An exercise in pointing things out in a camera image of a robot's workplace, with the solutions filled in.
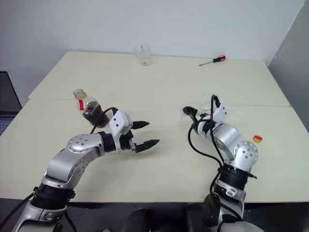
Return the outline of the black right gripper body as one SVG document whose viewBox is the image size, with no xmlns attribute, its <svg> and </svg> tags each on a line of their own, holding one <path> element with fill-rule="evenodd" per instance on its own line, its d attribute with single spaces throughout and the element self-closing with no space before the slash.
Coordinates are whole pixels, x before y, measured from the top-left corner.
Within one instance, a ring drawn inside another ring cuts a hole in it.
<svg viewBox="0 0 309 232">
<path fill-rule="evenodd" d="M 211 124 L 211 115 L 203 113 L 200 115 L 200 119 L 196 118 L 197 112 L 191 113 L 191 119 L 193 121 L 192 125 L 198 125 L 200 122 L 202 123 L 210 123 Z"/>
</svg>

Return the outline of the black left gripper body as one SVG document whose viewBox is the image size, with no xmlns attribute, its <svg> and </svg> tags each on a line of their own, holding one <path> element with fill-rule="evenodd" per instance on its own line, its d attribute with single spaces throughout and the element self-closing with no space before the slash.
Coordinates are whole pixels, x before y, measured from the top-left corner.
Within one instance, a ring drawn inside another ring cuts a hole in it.
<svg viewBox="0 0 309 232">
<path fill-rule="evenodd" d="M 122 134 L 119 138 L 121 150 L 136 151 L 136 144 L 132 141 L 133 133 L 129 130 L 126 134 Z"/>
</svg>

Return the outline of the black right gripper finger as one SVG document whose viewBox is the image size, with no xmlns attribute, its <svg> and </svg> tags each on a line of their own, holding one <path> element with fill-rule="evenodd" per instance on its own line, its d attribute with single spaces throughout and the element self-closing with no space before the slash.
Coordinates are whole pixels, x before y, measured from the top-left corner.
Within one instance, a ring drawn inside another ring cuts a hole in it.
<svg viewBox="0 0 309 232">
<path fill-rule="evenodd" d="M 196 114 L 198 110 L 191 106 L 186 106 L 183 108 L 183 113 L 189 116 L 193 121 L 197 121 Z"/>
</svg>

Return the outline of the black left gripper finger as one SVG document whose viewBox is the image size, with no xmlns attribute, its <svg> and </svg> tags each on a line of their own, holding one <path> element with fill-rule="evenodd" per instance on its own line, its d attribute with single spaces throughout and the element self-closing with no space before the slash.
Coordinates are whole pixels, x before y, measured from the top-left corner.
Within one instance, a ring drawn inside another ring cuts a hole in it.
<svg viewBox="0 0 309 232">
<path fill-rule="evenodd" d="M 133 121 L 132 122 L 132 130 L 137 130 L 137 129 L 141 129 L 143 127 L 148 126 L 150 123 L 147 121 Z"/>
<path fill-rule="evenodd" d="M 153 146 L 155 146 L 159 142 L 160 142 L 159 139 L 155 139 L 155 140 L 145 141 L 144 143 L 142 143 L 140 145 L 135 144 L 135 152 L 139 153 L 139 152 L 148 150 L 148 149 L 152 148 Z"/>
</svg>

